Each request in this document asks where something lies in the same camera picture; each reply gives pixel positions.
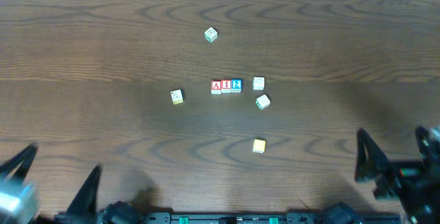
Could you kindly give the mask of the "red letter I block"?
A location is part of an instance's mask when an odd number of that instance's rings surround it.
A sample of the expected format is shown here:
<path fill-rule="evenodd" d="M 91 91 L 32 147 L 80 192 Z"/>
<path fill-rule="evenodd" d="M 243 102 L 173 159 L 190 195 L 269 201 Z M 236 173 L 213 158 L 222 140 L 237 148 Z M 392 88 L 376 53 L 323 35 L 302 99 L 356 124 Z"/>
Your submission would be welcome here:
<path fill-rule="evenodd" d="M 222 80 L 221 81 L 221 92 L 222 93 L 231 93 L 232 92 L 231 84 L 232 84 L 231 80 Z"/>

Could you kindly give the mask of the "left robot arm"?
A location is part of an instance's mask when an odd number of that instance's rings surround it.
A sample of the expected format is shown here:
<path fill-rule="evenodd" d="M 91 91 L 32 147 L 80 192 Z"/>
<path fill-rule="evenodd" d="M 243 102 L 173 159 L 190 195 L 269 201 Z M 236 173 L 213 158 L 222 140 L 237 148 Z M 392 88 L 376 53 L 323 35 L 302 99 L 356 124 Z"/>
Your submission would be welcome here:
<path fill-rule="evenodd" d="M 89 174 L 67 210 L 53 218 L 38 214 L 39 199 L 33 184 L 25 183 L 38 151 L 30 144 L 1 164 L 1 224 L 130 224 L 142 223 L 144 217 L 128 203 L 118 201 L 97 210 L 98 186 L 102 166 Z"/>

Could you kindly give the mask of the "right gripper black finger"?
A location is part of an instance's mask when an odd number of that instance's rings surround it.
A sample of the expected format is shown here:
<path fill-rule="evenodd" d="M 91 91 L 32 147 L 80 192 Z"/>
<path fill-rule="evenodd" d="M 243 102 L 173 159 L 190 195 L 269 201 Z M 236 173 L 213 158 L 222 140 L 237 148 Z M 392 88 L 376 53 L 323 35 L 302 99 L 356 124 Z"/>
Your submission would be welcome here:
<path fill-rule="evenodd" d="M 434 145 L 430 140 L 429 131 L 422 127 L 418 126 L 415 130 L 415 137 L 417 140 L 417 145 L 419 148 L 419 153 L 424 162 L 431 162 L 433 157 L 433 148 Z"/>
<path fill-rule="evenodd" d="M 357 131 L 357 160 L 355 165 L 355 181 L 367 182 L 379 177 L 392 175 L 391 163 L 382 149 L 363 129 Z"/>

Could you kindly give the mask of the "blue number 2 block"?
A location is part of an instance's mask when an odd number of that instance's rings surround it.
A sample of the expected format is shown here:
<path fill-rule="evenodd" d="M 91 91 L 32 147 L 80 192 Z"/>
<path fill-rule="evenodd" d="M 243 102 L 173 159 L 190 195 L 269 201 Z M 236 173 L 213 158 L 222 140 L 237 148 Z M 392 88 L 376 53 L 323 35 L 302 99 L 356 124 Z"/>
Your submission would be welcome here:
<path fill-rule="evenodd" d="M 241 93 L 242 91 L 242 79 L 232 79 L 231 80 L 231 92 Z"/>

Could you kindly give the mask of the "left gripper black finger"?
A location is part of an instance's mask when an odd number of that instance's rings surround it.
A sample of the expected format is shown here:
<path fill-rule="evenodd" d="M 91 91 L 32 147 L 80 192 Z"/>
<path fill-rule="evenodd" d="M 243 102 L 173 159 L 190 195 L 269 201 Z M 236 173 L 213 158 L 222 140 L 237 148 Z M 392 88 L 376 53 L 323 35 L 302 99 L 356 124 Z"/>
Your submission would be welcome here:
<path fill-rule="evenodd" d="M 4 164 L 1 164 L 1 180 L 23 183 L 38 149 L 38 144 L 32 143 Z"/>
<path fill-rule="evenodd" d="M 102 166 L 98 164 L 81 186 L 74 200 L 66 210 L 66 214 L 74 216 L 91 216 L 96 213 L 98 186 Z"/>

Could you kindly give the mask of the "red letter A block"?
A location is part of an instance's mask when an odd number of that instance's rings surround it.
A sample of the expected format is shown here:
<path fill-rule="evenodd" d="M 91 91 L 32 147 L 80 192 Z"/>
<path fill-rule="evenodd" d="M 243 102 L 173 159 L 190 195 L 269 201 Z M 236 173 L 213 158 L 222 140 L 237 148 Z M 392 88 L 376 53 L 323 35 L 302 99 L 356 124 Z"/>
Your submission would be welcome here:
<path fill-rule="evenodd" d="M 221 94 L 221 81 L 213 80 L 211 82 L 211 94 Z"/>

